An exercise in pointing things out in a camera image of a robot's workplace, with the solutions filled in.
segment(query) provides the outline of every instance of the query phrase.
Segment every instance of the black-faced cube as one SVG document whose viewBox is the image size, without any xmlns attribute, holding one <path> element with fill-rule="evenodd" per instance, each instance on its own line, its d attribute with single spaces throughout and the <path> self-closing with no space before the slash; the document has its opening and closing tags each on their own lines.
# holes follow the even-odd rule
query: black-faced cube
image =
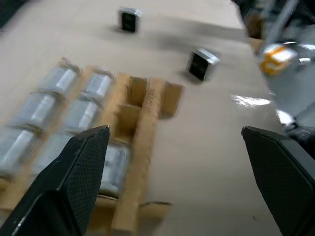
<svg viewBox="0 0 315 236">
<path fill-rule="evenodd" d="M 201 81 L 210 79 L 220 59 L 209 50 L 196 49 L 190 57 L 188 71 Z"/>
<path fill-rule="evenodd" d="M 141 11 L 135 8 L 123 8 L 120 10 L 121 28 L 124 31 L 136 32 L 138 30 Z"/>
</svg>

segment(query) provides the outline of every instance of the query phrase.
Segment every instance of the cardboard box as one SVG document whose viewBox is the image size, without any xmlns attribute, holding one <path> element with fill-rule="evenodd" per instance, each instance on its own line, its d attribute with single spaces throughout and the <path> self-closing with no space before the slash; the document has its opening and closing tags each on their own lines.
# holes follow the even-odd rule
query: cardboard box
<svg viewBox="0 0 315 236">
<path fill-rule="evenodd" d="M 95 69 L 99 68 L 88 67 L 81 76 L 80 84 Z M 160 222 L 169 212 L 171 203 L 145 202 L 145 193 L 156 124 L 160 116 L 170 118 L 176 114 L 182 91 L 182 86 L 166 83 L 160 78 L 147 80 L 125 73 L 120 74 L 111 86 L 104 111 L 95 125 L 110 125 L 111 139 L 131 142 L 132 159 L 125 189 L 119 199 L 98 196 L 88 235 L 104 235 L 109 232 L 113 235 L 134 235 L 142 220 L 155 219 Z M 2 211 L 10 213 L 26 192 L 34 158 L 24 165 L 18 177 L 0 194 Z"/>
<path fill-rule="evenodd" d="M 260 53 L 260 49 L 262 47 L 263 40 L 256 39 L 256 38 L 248 38 L 248 41 L 252 47 L 254 54 L 258 55 Z"/>
</svg>

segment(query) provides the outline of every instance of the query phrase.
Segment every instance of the metal cube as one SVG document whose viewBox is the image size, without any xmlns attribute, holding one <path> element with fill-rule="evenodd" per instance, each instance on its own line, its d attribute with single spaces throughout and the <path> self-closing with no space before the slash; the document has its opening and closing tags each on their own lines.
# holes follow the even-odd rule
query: metal cube
<svg viewBox="0 0 315 236">
<path fill-rule="evenodd" d="M 93 101 L 74 99 L 63 119 L 63 132 L 81 133 L 93 127 L 100 109 Z"/>
<path fill-rule="evenodd" d="M 136 32 L 139 27 L 141 11 L 135 8 L 123 8 L 120 10 L 121 28 L 124 31 Z"/>
<path fill-rule="evenodd" d="M 69 133 L 57 133 L 49 136 L 47 142 L 41 148 L 38 156 L 33 162 L 31 174 L 36 177 L 61 153 L 68 141 L 73 137 Z"/>
<path fill-rule="evenodd" d="M 0 135 L 0 177 L 11 181 L 29 157 L 36 134 L 15 127 L 4 127 Z"/>
<path fill-rule="evenodd" d="M 32 93 L 10 124 L 43 133 L 57 109 L 57 98 L 51 94 Z"/>
<path fill-rule="evenodd" d="M 103 101 L 109 93 L 112 80 L 112 75 L 109 72 L 92 73 L 81 92 L 99 107 L 102 107 Z"/>
<path fill-rule="evenodd" d="M 126 145 L 116 142 L 108 144 L 100 194 L 118 198 L 124 186 L 130 155 L 130 149 Z"/>
<path fill-rule="evenodd" d="M 209 50 L 199 48 L 190 57 L 188 71 L 200 81 L 209 80 L 220 59 Z"/>
</svg>

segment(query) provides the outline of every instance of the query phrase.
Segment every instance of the tan surface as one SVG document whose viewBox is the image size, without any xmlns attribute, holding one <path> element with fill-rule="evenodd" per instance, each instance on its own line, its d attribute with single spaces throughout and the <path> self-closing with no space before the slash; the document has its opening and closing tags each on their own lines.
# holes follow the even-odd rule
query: tan surface
<svg viewBox="0 0 315 236">
<path fill-rule="evenodd" d="M 143 11 L 139 34 L 117 31 L 121 6 Z M 245 106 L 233 99 L 269 99 L 241 28 L 229 0 L 31 0 L 0 35 L 0 121 L 61 57 L 81 68 L 95 64 L 184 85 L 177 116 L 157 124 L 147 200 L 174 206 L 155 235 L 279 236 L 241 128 L 281 128 L 273 104 Z M 221 59 L 202 85 L 183 74 L 189 52 L 199 46 Z"/>
</svg>

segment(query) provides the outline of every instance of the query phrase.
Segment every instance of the beige table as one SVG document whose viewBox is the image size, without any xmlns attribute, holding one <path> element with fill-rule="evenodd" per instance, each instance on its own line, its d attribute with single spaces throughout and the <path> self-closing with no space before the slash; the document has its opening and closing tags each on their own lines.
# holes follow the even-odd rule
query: beige table
<svg viewBox="0 0 315 236">
<path fill-rule="evenodd" d="M 139 7 L 139 34 L 117 30 L 120 6 Z M 220 53 L 202 85 L 189 52 Z M 281 132 L 236 8 L 228 0 L 30 1 L 0 35 L 0 120 L 61 57 L 186 87 L 176 118 L 158 123 L 148 200 L 174 204 L 155 235 L 281 235 L 255 184 L 244 125 Z M 255 97 L 264 100 L 246 100 Z"/>
</svg>

